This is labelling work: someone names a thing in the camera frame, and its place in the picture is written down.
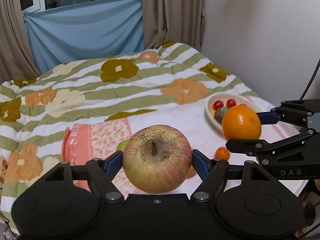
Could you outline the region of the small mandarin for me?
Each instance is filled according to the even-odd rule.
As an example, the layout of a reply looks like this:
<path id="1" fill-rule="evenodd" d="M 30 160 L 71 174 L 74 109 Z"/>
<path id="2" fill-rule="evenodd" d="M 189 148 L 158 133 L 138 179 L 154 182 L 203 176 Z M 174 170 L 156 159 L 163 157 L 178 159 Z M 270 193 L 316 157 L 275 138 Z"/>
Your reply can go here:
<path id="1" fill-rule="evenodd" d="M 231 153 L 225 147 L 220 147 L 215 151 L 215 158 L 228 161 L 230 159 L 230 156 L 231 156 Z"/>
<path id="2" fill-rule="evenodd" d="M 188 176 L 192 177 L 196 174 L 195 168 L 193 167 L 193 165 L 191 165 L 190 169 L 189 169 L 189 173 Z"/>

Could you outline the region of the large orange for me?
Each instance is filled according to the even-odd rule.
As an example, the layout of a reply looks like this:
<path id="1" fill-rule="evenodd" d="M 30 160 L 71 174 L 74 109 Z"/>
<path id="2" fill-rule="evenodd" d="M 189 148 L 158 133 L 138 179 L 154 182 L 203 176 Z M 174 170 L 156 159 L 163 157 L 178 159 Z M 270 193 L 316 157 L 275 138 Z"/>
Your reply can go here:
<path id="1" fill-rule="evenodd" d="M 229 139 L 259 139 L 261 121 L 251 108 L 244 105 L 231 107 L 223 117 L 222 132 Z"/>

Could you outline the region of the green apple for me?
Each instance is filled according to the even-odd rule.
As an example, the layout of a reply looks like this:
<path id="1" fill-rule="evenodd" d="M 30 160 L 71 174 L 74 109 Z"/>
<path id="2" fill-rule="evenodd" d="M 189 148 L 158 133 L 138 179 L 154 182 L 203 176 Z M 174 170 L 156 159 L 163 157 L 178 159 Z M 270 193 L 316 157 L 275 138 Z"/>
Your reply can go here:
<path id="1" fill-rule="evenodd" d="M 117 150 L 123 152 L 129 140 L 123 140 L 117 145 Z"/>

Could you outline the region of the small red plum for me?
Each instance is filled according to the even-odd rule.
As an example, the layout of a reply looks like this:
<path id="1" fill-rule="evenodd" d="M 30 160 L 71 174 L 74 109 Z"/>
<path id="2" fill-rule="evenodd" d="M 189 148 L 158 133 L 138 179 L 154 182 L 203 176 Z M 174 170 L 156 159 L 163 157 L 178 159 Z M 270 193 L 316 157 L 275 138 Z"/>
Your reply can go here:
<path id="1" fill-rule="evenodd" d="M 233 106 L 236 106 L 236 101 L 235 101 L 234 99 L 228 99 L 228 100 L 226 101 L 226 107 L 227 107 L 227 108 L 231 108 L 231 107 L 233 107 Z"/>

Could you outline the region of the brown kiwi with sticker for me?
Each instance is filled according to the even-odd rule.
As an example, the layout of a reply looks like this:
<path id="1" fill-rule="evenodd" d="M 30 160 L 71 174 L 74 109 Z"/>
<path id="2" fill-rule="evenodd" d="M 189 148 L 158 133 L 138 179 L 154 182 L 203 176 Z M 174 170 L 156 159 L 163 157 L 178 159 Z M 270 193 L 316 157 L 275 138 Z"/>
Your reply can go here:
<path id="1" fill-rule="evenodd" d="M 218 109 L 215 111 L 215 113 L 214 113 L 214 119 L 215 119 L 218 123 L 222 124 L 223 118 L 224 118 L 225 114 L 227 113 L 227 111 L 228 111 L 228 108 L 227 108 L 227 107 L 220 107 L 220 108 L 218 108 Z"/>

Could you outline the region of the large red plum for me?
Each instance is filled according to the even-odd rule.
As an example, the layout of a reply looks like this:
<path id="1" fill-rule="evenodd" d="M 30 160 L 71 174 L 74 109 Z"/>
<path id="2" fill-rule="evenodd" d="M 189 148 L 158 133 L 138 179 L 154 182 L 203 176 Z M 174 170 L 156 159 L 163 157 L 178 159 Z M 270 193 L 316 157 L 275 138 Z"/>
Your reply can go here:
<path id="1" fill-rule="evenodd" d="M 216 100 L 213 105 L 212 108 L 217 111 L 218 109 L 220 109 L 221 107 L 224 106 L 224 103 L 221 100 Z"/>

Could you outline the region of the large pale red apple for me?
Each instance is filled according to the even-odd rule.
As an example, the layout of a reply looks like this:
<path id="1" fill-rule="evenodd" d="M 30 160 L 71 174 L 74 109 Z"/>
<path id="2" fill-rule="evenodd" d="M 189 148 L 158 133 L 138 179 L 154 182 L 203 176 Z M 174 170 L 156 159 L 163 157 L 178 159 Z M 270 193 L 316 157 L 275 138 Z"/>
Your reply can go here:
<path id="1" fill-rule="evenodd" d="M 136 132 L 123 152 L 128 180 L 149 194 L 177 189 L 187 178 L 192 162 L 189 141 L 178 129 L 153 125 Z"/>

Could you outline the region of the cream yellow bowl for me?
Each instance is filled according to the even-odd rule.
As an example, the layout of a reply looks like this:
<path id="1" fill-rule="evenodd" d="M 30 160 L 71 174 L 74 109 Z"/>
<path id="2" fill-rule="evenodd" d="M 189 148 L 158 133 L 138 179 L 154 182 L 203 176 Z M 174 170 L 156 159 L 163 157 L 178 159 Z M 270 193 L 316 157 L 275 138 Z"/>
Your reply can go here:
<path id="1" fill-rule="evenodd" d="M 246 105 L 255 112 L 261 112 L 261 109 L 248 97 L 226 92 L 218 92 L 210 95 L 204 105 L 204 112 L 206 120 L 220 135 L 222 135 L 222 114 L 232 105 L 227 101 L 233 101 L 235 105 Z"/>

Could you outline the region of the pink white towel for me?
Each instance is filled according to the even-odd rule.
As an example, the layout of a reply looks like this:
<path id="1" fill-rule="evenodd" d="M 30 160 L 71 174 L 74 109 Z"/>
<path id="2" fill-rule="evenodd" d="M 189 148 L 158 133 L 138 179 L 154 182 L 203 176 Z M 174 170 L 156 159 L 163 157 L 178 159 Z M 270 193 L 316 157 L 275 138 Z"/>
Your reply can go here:
<path id="1" fill-rule="evenodd" d="M 106 159 L 116 151 L 137 151 L 133 162 L 138 173 L 126 163 L 112 179 L 124 195 L 191 194 L 201 183 L 191 168 L 192 150 L 208 158 L 225 141 L 204 116 L 203 103 L 196 102 L 157 111 L 143 109 L 121 112 L 94 124 L 82 121 L 65 130 L 62 159 L 84 165 L 94 158 Z"/>

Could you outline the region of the floral striped duvet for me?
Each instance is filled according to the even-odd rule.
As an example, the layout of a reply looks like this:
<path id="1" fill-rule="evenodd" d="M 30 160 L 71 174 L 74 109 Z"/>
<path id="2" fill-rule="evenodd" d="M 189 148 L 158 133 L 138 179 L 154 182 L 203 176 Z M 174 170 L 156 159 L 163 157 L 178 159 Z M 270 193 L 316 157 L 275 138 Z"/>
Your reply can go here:
<path id="1" fill-rule="evenodd" d="M 65 130 L 202 100 L 216 92 L 253 96 L 238 77 L 183 43 L 140 53 L 66 62 L 36 79 L 1 84 L 1 157 L 8 163 L 1 217 L 63 159 Z"/>

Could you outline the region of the beige left curtain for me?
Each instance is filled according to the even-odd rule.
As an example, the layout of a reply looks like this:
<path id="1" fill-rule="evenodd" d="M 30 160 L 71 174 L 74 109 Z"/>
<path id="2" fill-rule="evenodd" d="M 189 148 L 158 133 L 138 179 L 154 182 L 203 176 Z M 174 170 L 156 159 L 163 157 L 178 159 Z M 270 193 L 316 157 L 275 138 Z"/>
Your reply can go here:
<path id="1" fill-rule="evenodd" d="M 40 75 L 27 39 L 20 0 L 1 0 L 1 83 Z"/>

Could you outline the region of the beige curtain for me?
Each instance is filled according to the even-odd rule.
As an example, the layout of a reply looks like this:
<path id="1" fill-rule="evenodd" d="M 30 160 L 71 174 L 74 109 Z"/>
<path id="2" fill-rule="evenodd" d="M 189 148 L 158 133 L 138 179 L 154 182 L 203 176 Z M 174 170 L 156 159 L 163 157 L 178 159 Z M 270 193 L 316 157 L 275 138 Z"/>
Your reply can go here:
<path id="1" fill-rule="evenodd" d="M 142 0 L 144 48 L 180 42 L 200 50 L 204 0 Z"/>
<path id="2" fill-rule="evenodd" d="M 1 83 L 40 75 L 27 39 L 20 0 L 1 0 Z"/>

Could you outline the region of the blue hanging cloth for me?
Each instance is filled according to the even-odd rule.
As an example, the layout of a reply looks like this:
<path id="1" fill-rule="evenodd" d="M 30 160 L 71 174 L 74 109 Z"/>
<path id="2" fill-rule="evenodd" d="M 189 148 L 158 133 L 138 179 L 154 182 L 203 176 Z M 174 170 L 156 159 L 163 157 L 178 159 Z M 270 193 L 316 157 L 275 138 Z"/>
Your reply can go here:
<path id="1" fill-rule="evenodd" d="M 142 0 L 96 0 L 25 14 L 35 66 L 143 51 Z"/>

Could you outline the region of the beige right curtain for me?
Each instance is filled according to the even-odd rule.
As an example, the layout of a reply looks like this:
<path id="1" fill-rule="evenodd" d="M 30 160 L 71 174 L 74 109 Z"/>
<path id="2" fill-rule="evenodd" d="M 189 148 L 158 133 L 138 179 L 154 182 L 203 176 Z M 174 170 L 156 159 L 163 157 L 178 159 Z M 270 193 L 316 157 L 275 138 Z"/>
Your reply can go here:
<path id="1" fill-rule="evenodd" d="M 200 50 L 204 0 L 142 0 L 144 48 L 180 42 Z"/>

